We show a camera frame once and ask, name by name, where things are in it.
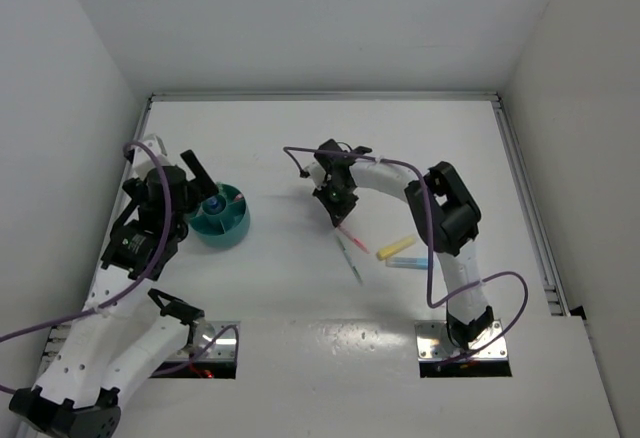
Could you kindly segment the clear blue spray bottle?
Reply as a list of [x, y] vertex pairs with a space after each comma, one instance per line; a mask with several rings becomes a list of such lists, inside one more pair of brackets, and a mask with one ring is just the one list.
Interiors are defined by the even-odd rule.
[[221, 213], [226, 207], [226, 202], [223, 197], [214, 196], [210, 197], [203, 202], [203, 211], [210, 215], [216, 215]]

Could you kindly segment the red pen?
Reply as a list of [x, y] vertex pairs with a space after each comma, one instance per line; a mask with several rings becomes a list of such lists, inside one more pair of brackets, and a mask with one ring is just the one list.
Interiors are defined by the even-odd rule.
[[366, 247], [366, 245], [361, 240], [359, 240], [355, 235], [353, 235], [351, 232], [349, 232], [344, 226], [339, 225], [337, 227], [337, 230], [345, 238], [347, 238], [351, 243], [353, 243], [359, 250], [361, 250], [363, 253], [365, 253], [365, 254], [369, 254], [370, 253], [370, 251]]

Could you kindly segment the green pen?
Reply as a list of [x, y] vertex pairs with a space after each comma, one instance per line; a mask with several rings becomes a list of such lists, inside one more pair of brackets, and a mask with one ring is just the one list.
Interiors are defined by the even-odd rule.
[[353, 259], [352, 259], [351, 255], [350, 255], [349, 251], [347, 250], [345, 244], [343, 243], [343, 241], [337, 235], [334, 238], [336, 240], [337, 246], [339, 247], [343, 257], [345, 258], [345, 260], [346, 260], [346, 262], [347, 262], [347, 264], [349, 266], [349, 269], [351, 270], [352, 274], [354, 275], [356, 281], [358, 282], [358, 284], [360, 286], [363, 286], [363, 284], [364, 284], [363, 279], [362, 279], [357, 267], [355, 266], [355, 264], [353, 262]]

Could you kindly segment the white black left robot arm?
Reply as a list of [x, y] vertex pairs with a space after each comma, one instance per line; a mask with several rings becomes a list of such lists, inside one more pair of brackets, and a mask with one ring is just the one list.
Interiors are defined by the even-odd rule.
[[134, 142], [150, 170], [123, 185], [131, 201], [116, 219], [89, 297], [59, 352], [9, 409], [49, 437], [110, 437], [124, 408], [161, 364], [189, 347], [205, 313], [154, 284], [188, 234], [188, 217], [218, 194], [191, 150], [185, 168]]

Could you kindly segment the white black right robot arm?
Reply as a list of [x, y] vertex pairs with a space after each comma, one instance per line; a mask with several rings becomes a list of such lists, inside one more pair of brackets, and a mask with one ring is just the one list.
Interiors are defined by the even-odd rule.
[[493, 309], [481, 289], [476, 261], [481, 212], [452, 164], [442, 161], [422, 176], [408, 164], [373, 157], [367, 147], [348, 153], [330, 139], [300, 175], [314, 182], [313, 195], [334, 226], [354, 210], [358, 188], [406, 203], [420, 238], [437, 257], [443, 273], [450, 340], [467, 350], [490, 327]]

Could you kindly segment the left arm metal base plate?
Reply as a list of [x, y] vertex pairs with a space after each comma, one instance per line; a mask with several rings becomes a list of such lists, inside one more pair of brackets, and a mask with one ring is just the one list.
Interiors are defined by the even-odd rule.
[[201, 320], [193, 332], [189, 353], [195, 361], [234, 361], [238, 355], [239, 332], [239, 322]]

